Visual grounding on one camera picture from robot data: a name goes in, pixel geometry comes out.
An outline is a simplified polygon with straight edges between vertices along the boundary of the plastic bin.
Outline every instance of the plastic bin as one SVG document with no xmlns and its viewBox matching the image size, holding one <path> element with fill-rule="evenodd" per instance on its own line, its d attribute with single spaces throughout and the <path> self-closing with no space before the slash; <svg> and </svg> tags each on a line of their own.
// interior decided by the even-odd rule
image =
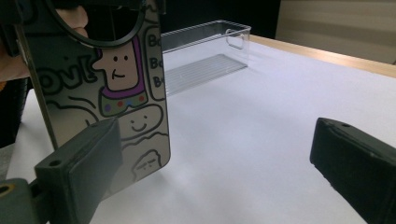
<svg viewBox="0 0 396 224">
<path fill-rule="evenodd" d="M 250 27 L 212 21 L 162 34 L 168 96 L 248 66 Z"/>
</svg>

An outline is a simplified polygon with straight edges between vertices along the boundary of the phone case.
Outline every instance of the phone case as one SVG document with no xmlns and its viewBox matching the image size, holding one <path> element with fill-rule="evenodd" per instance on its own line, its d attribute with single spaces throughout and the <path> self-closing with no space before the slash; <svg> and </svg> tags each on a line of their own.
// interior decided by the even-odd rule
<svg viewBox="0 0 396 224">
<path fill-rule="evenodd" d="M 155 0 L 139 1 L 131 29 L 114 40 L 101 39 L 111 33 L 106 23 L 114 22 L 105 16 L 91 24 L 97 33 L 91 39 L 62 20 L 56 1 L 20 2 L 21 53 L 55 149 L 97 121 L 118 118 L 123 165 L 108 195 L 161 169 L 170 159 L 159 6 Z M 120 8 L 114 5 L 109 10 Z M 91 12 L 102 19 L 101 10 Z M 123 18 L 120 22 L 130 22 Z"/>
</svg>

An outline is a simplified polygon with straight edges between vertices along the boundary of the table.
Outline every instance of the table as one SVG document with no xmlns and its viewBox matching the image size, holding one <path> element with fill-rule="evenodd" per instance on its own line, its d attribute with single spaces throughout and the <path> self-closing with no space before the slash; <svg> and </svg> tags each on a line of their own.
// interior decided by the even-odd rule
<svg viewBox="0 0 396 224">
<path fill-rule="evenodd" d="M 396 147 L 395 78 L 255 42 L 248 68 L 169 97 L 168 112 L 170 162 L 104 200 L 92 223 L 364 223 L 309 162 L 315 122 Z M 30 94 L 7 178 L 35 178 L 45 133 Z"/>
</svg>

